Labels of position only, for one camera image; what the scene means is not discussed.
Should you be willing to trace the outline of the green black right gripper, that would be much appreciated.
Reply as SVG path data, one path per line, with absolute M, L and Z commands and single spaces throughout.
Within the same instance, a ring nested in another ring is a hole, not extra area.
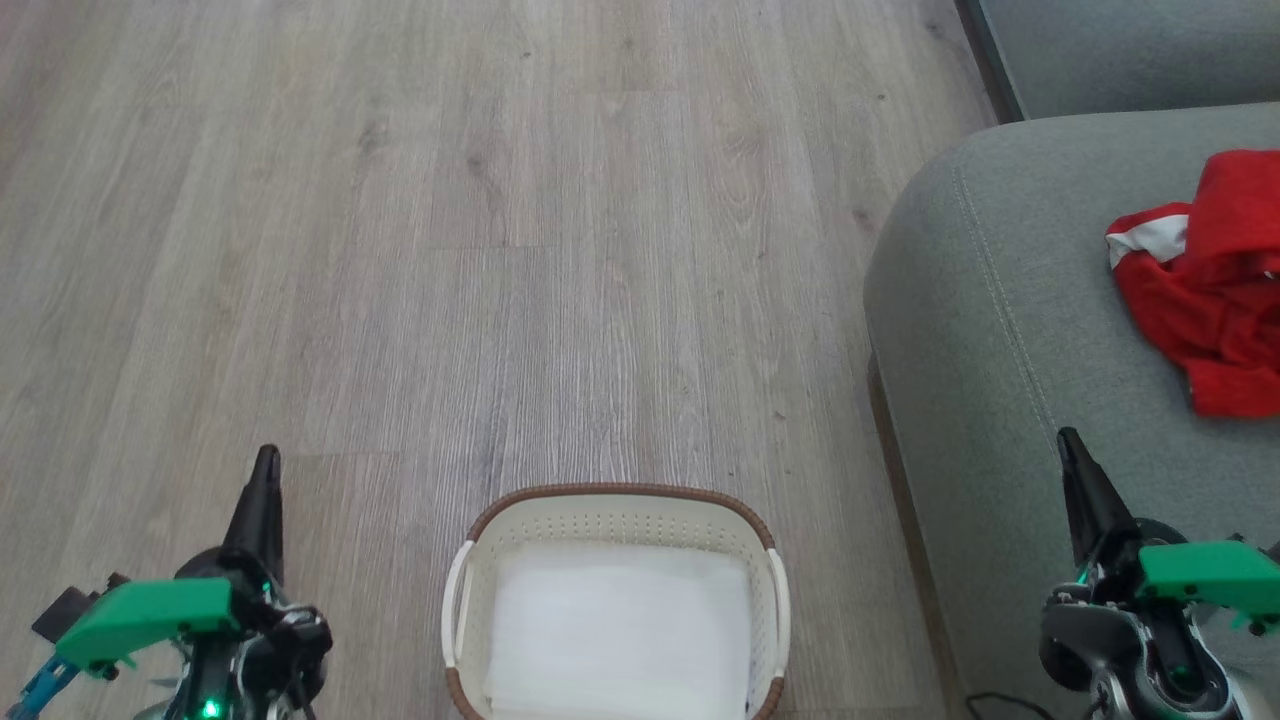
M 1201 630 L 1226 610 L 1252 635 L 1277 634 L 1272 555 L 1134 519 L 1075 428 L 1057 430 L 1057 447 L 1078 573 L 1042 609 L 1046 674 L 1088 694 L 1088 719 L 1275 719 L 1261 683 L 1220 660 Z

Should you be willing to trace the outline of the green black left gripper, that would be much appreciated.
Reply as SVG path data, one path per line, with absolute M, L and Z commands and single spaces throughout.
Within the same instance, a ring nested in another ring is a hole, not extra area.
M 152 719 L 312 719 L 326 680 L 332 628 L 283 589 L 282 454 L 262 445 L 221 550 L 172 579 L 113 577 L 54 644 L 59 683 L 114 680 L 136 653 L 180 655 L 172 697 Z

